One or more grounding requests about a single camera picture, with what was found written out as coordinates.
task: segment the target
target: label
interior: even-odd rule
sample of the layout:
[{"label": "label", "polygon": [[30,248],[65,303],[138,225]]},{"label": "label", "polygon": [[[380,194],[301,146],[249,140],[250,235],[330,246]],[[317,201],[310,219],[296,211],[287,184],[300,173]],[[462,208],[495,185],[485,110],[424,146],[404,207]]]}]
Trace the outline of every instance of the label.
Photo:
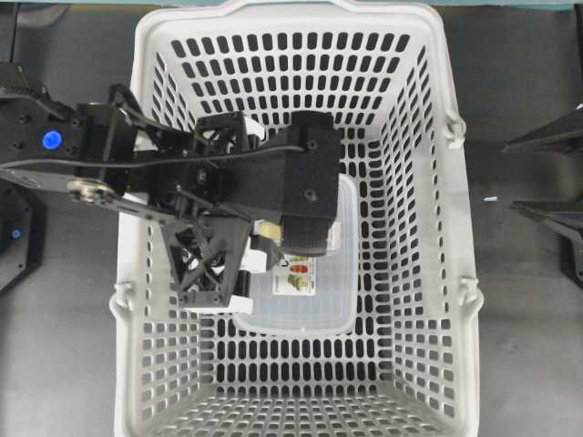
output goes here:
[{"label": "label", "polygon": [[273,294],[276,296],[313,296],[316,294],[316,260],[284,255],[273,267]]}]

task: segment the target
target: clear plastic container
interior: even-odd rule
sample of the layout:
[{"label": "clear plastic container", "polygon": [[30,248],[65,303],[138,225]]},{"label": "clear plastic container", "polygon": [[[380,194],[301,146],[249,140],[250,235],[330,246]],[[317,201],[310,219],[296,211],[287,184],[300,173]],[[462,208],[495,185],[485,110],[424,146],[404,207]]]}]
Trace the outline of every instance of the clear plastic container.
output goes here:
[{"label": "clear plastic container", "polygon": [[[315,284],[304,291],[290,294],[283,289],[292,286],[278,287],[277,268],[252,275],[253,313],[235,314],[235,325],[242,330],[280,336],[344,334],[351,330],[356,319],[358,293],[357,207],[358,195],[352,179],[340,175],[337,216],[341,223],[340,249],[311,260],[315,264]],[[311,262],[306,263],[310,270]],[[289,276],[310,275],[291,273]]]}]

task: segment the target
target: black bracket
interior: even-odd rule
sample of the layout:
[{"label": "black bracket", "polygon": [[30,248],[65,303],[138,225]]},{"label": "black bracket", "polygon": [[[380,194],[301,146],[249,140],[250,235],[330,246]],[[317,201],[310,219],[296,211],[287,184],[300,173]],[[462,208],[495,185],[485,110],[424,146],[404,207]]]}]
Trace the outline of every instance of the black bracket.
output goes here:
[{"label": "black bracket", "polygon": [[0,291],[26,272],[32,217],[22,194],[0,180]]},{"label": "black bracket", "polygon": [[[509,141],[504,152],[583,152],[583,109]],[[571,242],[574,276],[583,286],[583,203],[516,201],[510,208]]]}]

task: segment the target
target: blue light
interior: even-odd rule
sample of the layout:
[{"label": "blue light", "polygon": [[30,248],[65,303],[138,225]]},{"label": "blue light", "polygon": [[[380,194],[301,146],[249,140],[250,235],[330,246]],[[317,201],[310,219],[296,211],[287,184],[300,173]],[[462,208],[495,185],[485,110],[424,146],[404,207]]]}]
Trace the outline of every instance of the blue light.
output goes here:
[{"label": "blue light", "polygon": [[46,150],[56,150],[63,144],[63,136],[56,130],[49,130],[43,137],[43,147]]}]

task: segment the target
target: gray table surface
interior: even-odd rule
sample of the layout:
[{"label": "gray table surface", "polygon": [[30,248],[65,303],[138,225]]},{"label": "gray table surface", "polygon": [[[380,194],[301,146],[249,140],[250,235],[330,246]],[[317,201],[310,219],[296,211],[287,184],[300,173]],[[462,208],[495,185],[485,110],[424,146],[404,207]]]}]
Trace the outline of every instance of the gray table surface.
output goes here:
[{"label": "gray table surface", "polygon": [[[16,60],[69,104],[128,83],[145,6],[73,6],[23,16]],[[502,156],[502,142],[568,112],[583,81],[571,12],[441,8],[470,182],[480,314],[480,437],[578,437],[583,429],[583,290],[560,272],[564,244],[507,205],[576,199],[581,157]],[[64,196],[46,204],[43,264],[0,296],[0,435],[109,436],[115,324],[107,308],[117,217]],[[496,203],[484,197],[497,196]]]}]

